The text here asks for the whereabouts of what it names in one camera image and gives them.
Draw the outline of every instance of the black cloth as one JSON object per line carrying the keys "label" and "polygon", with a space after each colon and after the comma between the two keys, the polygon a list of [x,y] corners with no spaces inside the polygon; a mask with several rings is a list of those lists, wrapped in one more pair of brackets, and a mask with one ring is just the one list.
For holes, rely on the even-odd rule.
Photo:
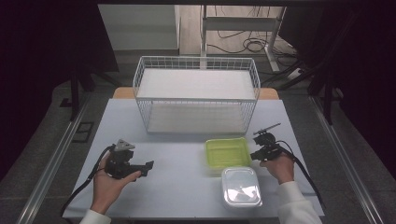
{"label": "black cloth", "polygon": [[395,3],[370,1],[332,64],[340,106],[396,178]]}
{"label": "black cloth", "polygon": [[85,65],[118,71],[96,4],[0,5],[1,178],[44,118],[53,89]]}

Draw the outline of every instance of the white sleeve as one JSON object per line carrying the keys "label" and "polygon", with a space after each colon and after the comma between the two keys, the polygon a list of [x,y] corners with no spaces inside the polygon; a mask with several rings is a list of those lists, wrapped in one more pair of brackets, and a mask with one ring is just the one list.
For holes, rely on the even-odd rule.
{"label": "white sleeve", "polygon": [[110,222],[111,218],[89,209],[80,224],[109,224]]}
{"label": "white sleeve", "polygon": [[277,194],[280,200],[277,210],[280,223],[321,223],[314,206],[303,196],[295,181],[279,185]]}

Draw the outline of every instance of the metal rail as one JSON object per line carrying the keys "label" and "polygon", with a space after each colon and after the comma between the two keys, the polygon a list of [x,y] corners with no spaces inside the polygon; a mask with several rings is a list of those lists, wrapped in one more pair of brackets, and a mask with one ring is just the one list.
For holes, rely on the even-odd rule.
{"label": "metal rail", "polygon": [[38,209],[40,208],[44,197],[46,196],[47,191],[50,188],[50,184],[52,183],[52,180],[55,177],[59,166],[61,165],[64,154],[66,153],[67,148],[72,141],[73,135],[78,128],[81,118],[85,113],[90,98],[91,94],[88,92],[83,95],[81,109],[76,115],[74,121],[70,121],[69,125],[67,126],[67,129],[64,132],[64,136],[62,137],[59,145],[56,147],[51,158],[49,159],[49,163],[44,169],[43,174],[38,179],[32,194],[30,195],[27,203],[25,204],[20,214],[20,217],[17,220],[17,223],[33,223],[35,215],[37,214]]}
{"label": "metal rail", "polygon": [[361,203],[361,207],[363,208],[364,213],[366,214],[370,223],[373,224],[384,223],[378,212],[378,209],[376,208],[375,202],[373,201],[373,198],[370,195],[369,190],[361,181],[361,178],[359,177],[358,172],[355,170],[352,161],[349,159],[347,155],[347,151],[344,149],[340,139],[337,136],[336,131],[331,125],[327,123],[325,117],[321,113],[323,108],[321,106],[319,98],[310,96],[309,99],[311,100],[312,104],[316,109],[320,123],[322,124],[325,133],[329,137],[334,152],[337,155],[338,160],[340,161],[346,173],[346,177],[348,178],[350,185],[352,186],[353,190],[358,196],[359,202]]}

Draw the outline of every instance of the white wall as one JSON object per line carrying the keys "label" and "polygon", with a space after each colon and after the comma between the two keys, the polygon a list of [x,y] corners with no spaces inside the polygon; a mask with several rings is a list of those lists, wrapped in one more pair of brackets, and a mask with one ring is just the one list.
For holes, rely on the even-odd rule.
{"label": "white wall", "polygon": [[99,5],[114,50],[178,49],[178,6]]}

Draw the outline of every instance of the white table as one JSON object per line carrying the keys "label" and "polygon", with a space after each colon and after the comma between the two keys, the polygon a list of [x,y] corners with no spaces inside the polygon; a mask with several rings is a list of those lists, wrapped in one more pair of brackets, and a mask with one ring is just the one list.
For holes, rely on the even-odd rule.
{"label": "white table", "polygon": [[[276,140],[284,140],[304,164],[289,118],[281,100],[260,100],[245,135],[250,152],[258,150],[253,133],[281,123],[270,131]],[[119,199],[107,211],[110,217],[131,219],[193,219],[193,218],[257,218],[277,217],[277,181],[254,161],[263,206],[249,211],[235,212],[222,204],[221,179],[210,173],[205,163],[205,141],[235,135],[147,134],[133,99],[110,99],[92,142],[91,150],[81,169],[75,189],[91,172],[100,153],[122,138],[135,144],[133,164],[155,161],[147,177],[129,184]],[[315,192],[305,180],[299,167],[295,179],[304,196],[310,200],[320,216],[323,211]],[[81,218],[92,202],[92,183],[85,188],[64,213],[64,217]]]}

